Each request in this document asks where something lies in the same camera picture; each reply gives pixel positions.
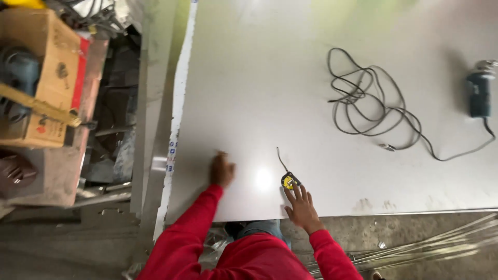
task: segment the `yellow tape measure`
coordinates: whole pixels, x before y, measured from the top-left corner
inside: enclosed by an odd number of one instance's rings
[[[280,149],[278,147],[277,147],[277,155],[278,155],[278,159],[280,160],[280,163],[282,163],[282,165],[283,165],[283,168],[285,168],[285,171],[287,171],[287,173],[284,176],[282,176],[282,180],[281,180],[282,187],[288,188],[291,190],[292,183],[296,183],[297,186],[301,185],[301,182],[299,182],[299,180],[296,178],[296,176],[294,176],[294,174],[292,174],[292,172],[287,170],[287,167],[285,166],[285,164],[283,164],[282,159],[280,158]]]

